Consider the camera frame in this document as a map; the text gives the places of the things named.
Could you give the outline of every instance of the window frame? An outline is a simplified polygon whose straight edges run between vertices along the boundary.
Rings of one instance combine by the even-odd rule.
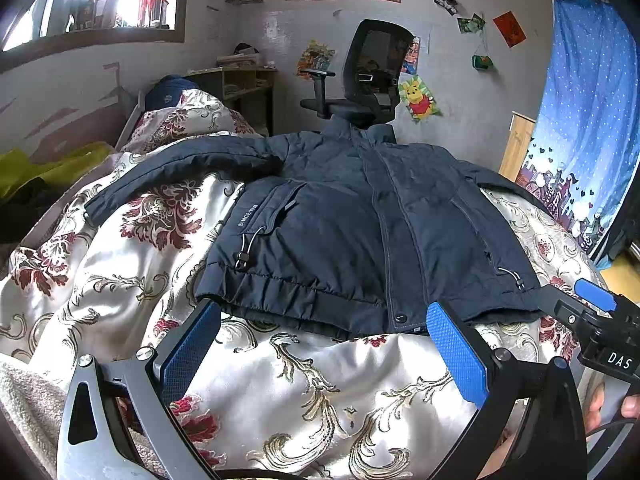
[[[13,5],[10,4],[8,12],[13,10],[13,19],[10,19],[10,26],[18,23],[24,13],[31,8],[34,1],[14,0]],[[142,27],[91,28],[89,30],[66,32],[57,36],[43,36],[36,40],[28,41],[12,49],[0,51],[0,74],[41,57],[93,45],[150,43],[155,41],[184,43],[186,11],[187,0],[176,0],[175,28],[173,30]]]

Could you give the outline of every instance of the pillow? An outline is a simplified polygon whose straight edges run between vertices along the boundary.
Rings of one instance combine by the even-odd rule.
[[[123,152],[148,153],[184,137],[231,132],[256,134],[241,114],[202,90],[184,90],[175,108],[147,112]]]

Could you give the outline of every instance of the office chair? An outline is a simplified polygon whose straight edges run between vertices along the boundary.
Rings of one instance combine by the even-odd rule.
[[[393,23],[364,20],[358,26],[342,72],[345,99],[326,99],[324,80],[334,72],[302,69],[314,82],[315,99],[300,106],[321,119],[337,115],[359,128],[388,123],[396,118],[400,102],[398,77],[414,35]]]

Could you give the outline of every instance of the green cloth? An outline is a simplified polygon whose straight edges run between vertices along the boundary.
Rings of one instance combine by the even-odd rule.
[[[62,193],[111,153],[113,148],[107,143],[92,142],[57,162],[33,164],[23,151],[11,150],[0,155],[0,202],[9,200],[36,177]]]

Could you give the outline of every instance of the blue gripper pad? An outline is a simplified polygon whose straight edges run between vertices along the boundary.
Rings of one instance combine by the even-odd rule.
[[[427,308],[427,330],[462,398],[482,408],[489,395],[486,368],[439,303]]]
[[[210,301],[161,371],[162,402],[184,397],[219,330],[220,307]]]
[[[584,278],[575,282],[574,290],[578,296],[597,306],[600,310],[613,312],[616,309],[616,300],[610,292]]]

